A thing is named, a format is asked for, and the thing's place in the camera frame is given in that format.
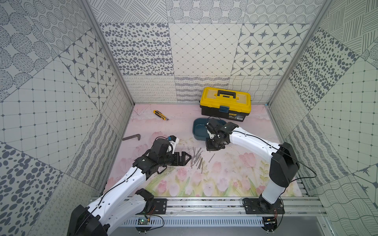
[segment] toolbox latch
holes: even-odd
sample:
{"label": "toolbox latch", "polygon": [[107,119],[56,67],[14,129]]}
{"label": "toolbox latch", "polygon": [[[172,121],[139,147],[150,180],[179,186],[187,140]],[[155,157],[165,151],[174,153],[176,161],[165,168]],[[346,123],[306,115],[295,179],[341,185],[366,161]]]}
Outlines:
{"label": "toolbox latch", "polygon": [[230,110],[229,106],[219,106],[219,111],[220,112],[228,112]]}

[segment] yellow utility knife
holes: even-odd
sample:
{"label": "yellow utility knife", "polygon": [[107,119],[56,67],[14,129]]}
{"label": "yellow utility knife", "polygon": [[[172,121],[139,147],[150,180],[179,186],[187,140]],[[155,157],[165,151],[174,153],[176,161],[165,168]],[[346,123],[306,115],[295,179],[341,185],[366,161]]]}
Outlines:
{"label": "yellow utility knife", "polygon": [[169,120],[165,115],[163,115],[160,111],[154,110],[153,113],[158,117],[162,118],[163,120]]}

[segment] patterned wall panel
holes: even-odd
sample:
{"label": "patterned wall panel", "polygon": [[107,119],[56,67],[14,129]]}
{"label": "patterned wall panel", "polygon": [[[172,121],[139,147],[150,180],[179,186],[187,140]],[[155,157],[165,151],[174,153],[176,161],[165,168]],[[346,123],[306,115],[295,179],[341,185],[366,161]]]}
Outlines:
{"label": "patterned wall panel", "polygon": [[80,36],[59,57],[100,110],[113,89],[116,77],[92,29]]}
{"label": "patterned wall panel", "polygon": [[80,204],[88,205],[89,198],[98,195],[98,190],[63,174],[50,197],[51,200],[46,204],[28,235],[66,235],[73,209]]}
{"label": "patterned wall panel", "polygon": [[243,24],[232,75],[282,76],[309,24]]}
{"label": "patterned wall panel", "polygon": [[321,28],[314,34],[289,80],[311,110],[358,58]]}
{"label": "patterned wall panel", "polygon": [[29,16],[16,3],[0,6],[0,100],[23,85],[56,57]]}
{"label": "patterned wall panel", "polygon": [[284,139],[308,113],[289,81],[284,82],[270,108]]}
{"label": "patterned wall panel", "polygon": [[243,23],[248,0],[166,0],[169,23]]}
{"label": "patterned wall panel", "polygon": [[378,210],[353,175],[332,181],[311,193],[319,196],[339,236],[378,233]]}
{"label": "patterned wall panel", "polygon": [[362,190],[367,194],[373,205],[378,209],[378,164],[363,168],[353,175],[361,186]]}
{"label": "patterned wall panel", "polygon": [[60,54],[89,30],[84,11],[77,0],[71,1],[13,1],[20,14],[27,14],[41,30],[47,42]]}
{"label": "patterned wall panel", "polygon": [[1,142],[2,233],[26,235],[42,214],[63,173]]}
{"label": "patterned wall panel", "polygon": [[173,75],[168,24],[100,24],[122,75]]}
{"label": "patterned wall panel", "polygon": [[177,102],[174,76],[123,76],[134,102]]}
{"label": "patterned wall panel", "polygon": [[361,55],[378,37],[377,0],[335,0],[321,28]]}
{"label": "patterned wall panel", "polygon": [[324,0],[249,0],[244,22],[310,24]]}
{"label": "patterned wall panel", "polygon": [[[316,178],[303,179],[309,189],[351,173],[310,113],[300,121],[285,141],[293,146],[297,158],[318,174]],[[305,167],[298,172],[303,177],[314,176]]]}
{"label": "patterned wall panel", "polygon": [[175,76],[177,101],[199,102],[205,87],[228,88],[230,77]]}
{"label": "patterned wall panel", "polygon": [[378,163],[377,72],[360,57],[311,110],[352,172]]}
{"label": "patterned wall panel", "polygon": [[378,67],[378,38],[361,54],[361,57]]}
{"label": "patterned wall panel", "polygon": [[89,3],[100,23],[168,22],[165,0],[90,0]]}
{"label": "patterned wall panel", "polygon": [[170,23],[175,76],[229,76],[240,27]]}
{"label": "patterned wall panel", "polygon": [[251,95],[251,102],[266,103],[281,76],[231,76],[229,90],[246,92]]}
{"label": "patterned wall panel", "polygon": [[123,137],[133,107],[123,86],[116,80],[113,91],[100,111],[119,138]]}
{"label": "patterned wall panel", "polygon": [[106,173],[111,168],[119,137],[100,113],[73,158],[66,174],[100,190],[105,186]]}
{"label": "patterned wall panel", "polygon": [[62,171],[99,113],[59,58],[0,107],[0,139]]}

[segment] black mounting plate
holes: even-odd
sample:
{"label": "black mounting plate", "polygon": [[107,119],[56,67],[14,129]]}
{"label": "black mounting plate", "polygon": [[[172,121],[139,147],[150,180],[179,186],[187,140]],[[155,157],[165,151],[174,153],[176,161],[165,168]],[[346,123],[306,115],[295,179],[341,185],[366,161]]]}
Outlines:
{"label": "black mounting plate", "polygon": [[167,199],[166,198],[154,198],[152,207],[155,207],[152,215],[164,215],[167,210]]}
{"label": "black mounting plate", "polygon": [[274,203],[272,206],[271,210],[269,212],[263,212],[260,210],[260,205],[259,205],[259,199],[258,198],[244,198],[242,200],[245,213],[248,214],[274,214],[274,209],[277,210],[277,214],[284,214],[285,210],[282,205],[281,199],[277,199],[277,201]]}

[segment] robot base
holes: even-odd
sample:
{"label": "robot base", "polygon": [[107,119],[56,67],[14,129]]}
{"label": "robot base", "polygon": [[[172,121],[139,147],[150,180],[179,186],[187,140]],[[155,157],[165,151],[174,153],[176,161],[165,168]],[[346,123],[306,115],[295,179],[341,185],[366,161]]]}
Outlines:
{"label": "robot base", "polygon": [[242,204],[246,214],[274,214],[276,209],[277,214],[284,214],[284,206],[280,198],[274,204],[269,204],[260,197],[257,198],[244,198]]}

